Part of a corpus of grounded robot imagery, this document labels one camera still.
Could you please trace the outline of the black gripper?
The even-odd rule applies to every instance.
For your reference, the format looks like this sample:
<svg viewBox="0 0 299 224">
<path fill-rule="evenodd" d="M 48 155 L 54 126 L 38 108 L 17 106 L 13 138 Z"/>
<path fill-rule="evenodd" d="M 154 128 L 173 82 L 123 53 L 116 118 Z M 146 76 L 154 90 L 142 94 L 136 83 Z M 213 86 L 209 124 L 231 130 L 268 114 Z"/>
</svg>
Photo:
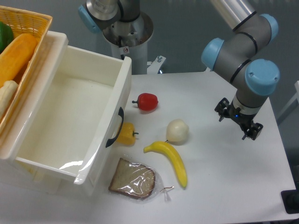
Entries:
<svg viewBox="0 0 299 224">
<path fill-rule="evenodd" d="M 255 114 L 247 115 L 241 113 L 241 109 L 239 107 L 235 108 L 233 104 L 230 105 L 226 98 L 223 98 L 214 110 L 219 115 L 219 122 L 221 122 L 224 118 L 231 118 L 241 127 L 244 132 L 242 140 L 245 140 L 245 138 L 256 140 L 263 129 L 262 124 L 252 122 Z"/>
</svg>

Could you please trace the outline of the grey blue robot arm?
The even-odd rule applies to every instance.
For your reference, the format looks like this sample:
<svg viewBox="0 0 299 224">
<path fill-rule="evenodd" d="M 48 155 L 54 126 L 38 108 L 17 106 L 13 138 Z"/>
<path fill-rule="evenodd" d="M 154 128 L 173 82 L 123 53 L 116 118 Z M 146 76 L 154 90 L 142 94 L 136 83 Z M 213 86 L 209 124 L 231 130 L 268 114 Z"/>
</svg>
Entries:
<svg viewBox="0 0 299 224">
<path fill-rule="evenodd" d="M 234 32 L 230 40 L 215 38 L 204 48 L 201 61 L 236 88 L 232 101 L 222 99 L 215 111 L 220 119 L 237 123 L 245 138 L 255 140 L 263 126 L 253 121 L 280 79 L 278 67 L 253 57 L 278 34 L 276 19 L 258 14 L 246 0 L 213 0 L 212 5 Z M 137 0 L 88 0 L 78 14 L 92 33 L 101 32 L 114 57 L 132 59 L 132 73 L 145 74 L 147 43 L 153 22 Z"/>
</svg>

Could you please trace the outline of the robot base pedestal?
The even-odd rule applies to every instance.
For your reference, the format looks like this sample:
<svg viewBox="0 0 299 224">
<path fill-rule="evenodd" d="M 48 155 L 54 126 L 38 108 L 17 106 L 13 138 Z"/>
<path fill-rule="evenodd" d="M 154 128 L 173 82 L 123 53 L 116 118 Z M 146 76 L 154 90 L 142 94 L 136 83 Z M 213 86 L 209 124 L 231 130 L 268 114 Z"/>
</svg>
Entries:
<svg viewBox="0 0 299 224">
<path fill-rule="evenodd" d="M 132 60 L 132 74 L 161 74 L 164 56 L 148 60 L 148 42 L 153 36 L 153 22 L 145 13 L 131 22 L 117 21 L 104 29 L 103 36 L 110 43 L 112 57 Z"/>
</svg>

